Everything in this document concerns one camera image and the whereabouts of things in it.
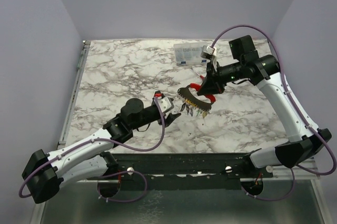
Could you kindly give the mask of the yellow key tag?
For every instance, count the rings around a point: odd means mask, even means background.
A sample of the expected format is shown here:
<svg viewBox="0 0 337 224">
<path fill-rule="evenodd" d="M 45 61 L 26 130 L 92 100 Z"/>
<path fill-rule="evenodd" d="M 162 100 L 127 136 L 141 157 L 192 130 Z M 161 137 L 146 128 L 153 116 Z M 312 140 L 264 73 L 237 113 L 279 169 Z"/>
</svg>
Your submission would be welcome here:
<svg viewBox="0 0 337 224">
<path fill-rule="evenodd" d="M 207 114 L 208 114 L 208 112 L 204 111 L 204 112 L 202 113 L 202 117 L 205 118 L 205 117 L 207 116 Z"/>
</svg>

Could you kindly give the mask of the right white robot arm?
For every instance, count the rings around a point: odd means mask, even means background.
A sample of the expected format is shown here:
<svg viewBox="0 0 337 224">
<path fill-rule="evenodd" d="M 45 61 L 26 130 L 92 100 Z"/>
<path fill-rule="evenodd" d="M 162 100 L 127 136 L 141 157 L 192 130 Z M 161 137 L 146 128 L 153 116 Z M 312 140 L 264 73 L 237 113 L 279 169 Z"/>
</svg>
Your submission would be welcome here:
<svg viewBox="0 0 337 224">
<path fill-rule="evenodd" d="M 328 142 L 332 138 L 331 132 L 319 128 L 305 114 L 298 99 L 289 97 L 291 89 L 281 76 L 277 59 L 272 55 L 260 57 L 249 35 L 232 40 L 229 45 L 236 63 L 227 66 L 220 66 L 216 61 L 216 48 L 203 46 L 201 57 L 209 62 L 206 77 L 197 94 L 221 94 L 228 83 L 248 80 L 267 98 L 288 139 L 286 143 L 249 154 L 249 160 L 242 163 L 243 173 L 247 177 L 254 177 L 268 165 L 292 168 L 317 154 L 323 147 L 320 139 Z"/>
</svg>

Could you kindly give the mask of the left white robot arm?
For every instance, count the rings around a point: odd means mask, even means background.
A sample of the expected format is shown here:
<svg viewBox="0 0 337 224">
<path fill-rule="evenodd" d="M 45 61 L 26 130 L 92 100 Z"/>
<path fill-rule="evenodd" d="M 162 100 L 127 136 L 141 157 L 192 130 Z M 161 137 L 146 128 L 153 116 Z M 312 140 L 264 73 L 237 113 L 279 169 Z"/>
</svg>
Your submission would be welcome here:
<svg viewBox="0 0 337 224">
<path fill-rule="evenodd" d="M 142 100 L 131 98 L 114 118 L 89 137 L 49 153 L 42 149 L 35 151 L 22 173 L 23 184 L 18 196 L 32 197 L 39 204 L 54 197 L 68 183 L 95 177 L 110 179 L 123 174 L 108 161 L 111 157 L 108 151 L 119 146 L 137 152 L 155 150 L 163 142 L 165 129 L 180 116 L 180 113 L 171 113 L 172 109 L 172 98 L 161 92 L 154 94 L 148 107 L 144 107 Z M 155 121 L 162 127 L 156 145 L 140 149 L 126 144 L 134 130 Z"/>
</svg>

